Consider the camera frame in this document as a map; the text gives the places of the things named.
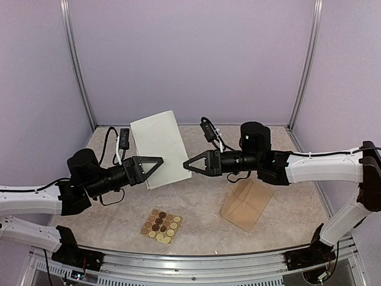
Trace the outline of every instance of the wall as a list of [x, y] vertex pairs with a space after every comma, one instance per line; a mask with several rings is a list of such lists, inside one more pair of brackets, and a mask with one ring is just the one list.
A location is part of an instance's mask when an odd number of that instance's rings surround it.
[[[43, 185], [67, 176], [66, 160], [91, 132], [59, 1], [1, 1], [0, 39], [0, 185]], [[0, 242], [0, 285], [17, 285], [29, 248]]]
[[[381, 145], [381, 2], [325, 1], [296, 137], [306, 151], [342, 150], [363, 140]], [[323, 183], [337, 211], [356, 185]], [[370, 285], [380, 285], [381, 215], [353, 231]]]
[[173, 109], [179, 123], [286, 124], [313, 0], [70, 2], [100, 125]]

